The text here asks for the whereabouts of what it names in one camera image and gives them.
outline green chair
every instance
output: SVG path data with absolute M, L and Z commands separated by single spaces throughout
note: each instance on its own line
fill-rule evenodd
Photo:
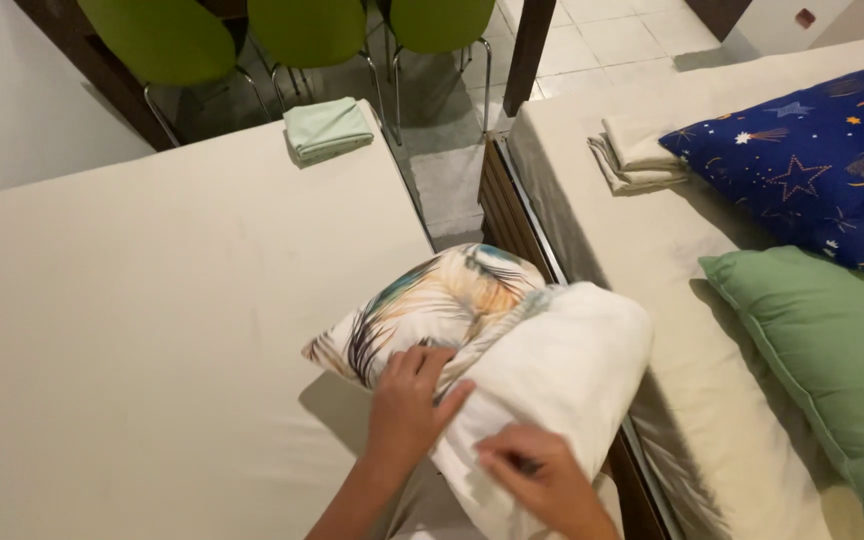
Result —
M 366 43 L 366 8 L 360 0 L 248 0 L 248 21 L 259 43 L 275 59 L 269 77 L 282 111 L 285 103 L 276 81 L 280 68 L 328 68 L 358 55 L 371 70 L 385 129 L 378 73 Z
M 486 105 L 483 133 L 489 130 L 489 83 L 492 77 L 492 47 L 482 37 L 489 26 L 496 0 L 377 0 L 386 23 L 385 54 L 389 57 L 389 33 L 398 45 L 391 60 L 395 77 L 395 142 L 402 145 L 399 97 L 399 55 L 402 49 L 419 54 L 448 53 L 462 49 L 460 72 L 473 59 L 473 44 L 486 48 Z
M 195 0 L 78 0 L 78 6 L 105 46 L 146 82 L 145 101 L 175 146 L 179 140 L 149 96 L 152 84 L 190 87 L 235 70 L 272 121 L 256 83 L 237 63 L 232 35 Z

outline bed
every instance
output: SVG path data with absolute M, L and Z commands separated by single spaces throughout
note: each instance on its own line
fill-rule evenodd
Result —
M 432 254 L 359 105 L 0 192 L 0 540 L 305 536 L 369 397 L 299 350 Z
M 486 238 L 654 317 L 651 367 L 627 430 L 670 537 L 864 540 L 864 517 L 696 261 L 770 239 L 699 181 L 613 195 L 587 137 L 606 116 L 674 108 L 685 125 L 862 68 L 859 41 L 569 94 L 524 104 L 507 140 L 489 141 Z

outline wooden bed frame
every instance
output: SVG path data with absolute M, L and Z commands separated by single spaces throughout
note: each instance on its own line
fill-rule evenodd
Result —
M 494 131 L 486 135 L 485 158 L 479 180 L 483 242 L 534 264 L 549 283 L 567 283 L 532 211 L 528 195 L 518 182 L 505 139 Z M 627 540 L 677 540 L 678 523 L 642 454 L 639 438 L 627 418 L 608 450 L 603 470 L 618 487 L 622 524 Z

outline person's right hand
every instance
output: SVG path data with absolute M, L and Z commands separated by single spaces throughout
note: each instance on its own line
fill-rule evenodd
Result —
M 476 448 L 482 467 L 553 531 L 569 540 L 618 539 L 562 436 L 534 425 L 510 424 Z

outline blue star-patterned pillow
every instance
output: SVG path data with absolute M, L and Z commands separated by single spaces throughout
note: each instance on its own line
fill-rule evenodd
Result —
M 658 142 L 779 241 L 864 271 L 864 70 Z

